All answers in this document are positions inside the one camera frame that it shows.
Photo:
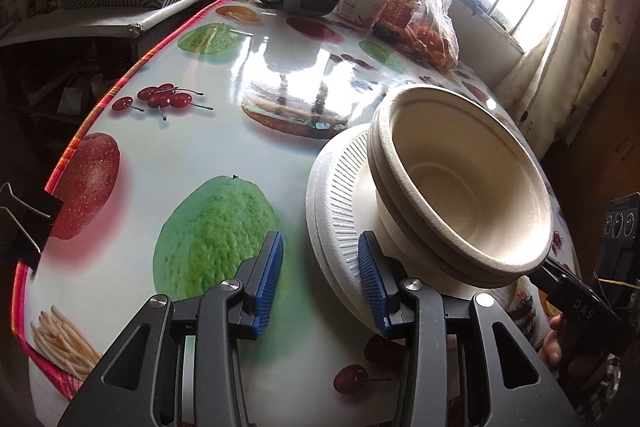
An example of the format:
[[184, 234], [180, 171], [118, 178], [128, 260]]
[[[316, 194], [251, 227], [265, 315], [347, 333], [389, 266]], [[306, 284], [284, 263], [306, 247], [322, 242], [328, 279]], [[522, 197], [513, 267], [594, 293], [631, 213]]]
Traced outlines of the person right hand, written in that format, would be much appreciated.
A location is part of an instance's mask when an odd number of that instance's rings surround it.
[[550, 333], [538, 350], [539, 358], [548, 367], [554, 379], [559, 378], [559, 366], [562, 360], [562, 349], [559, 342], [559, 330], [563, 325], [563, 315], [555, 315], [549, 321]]

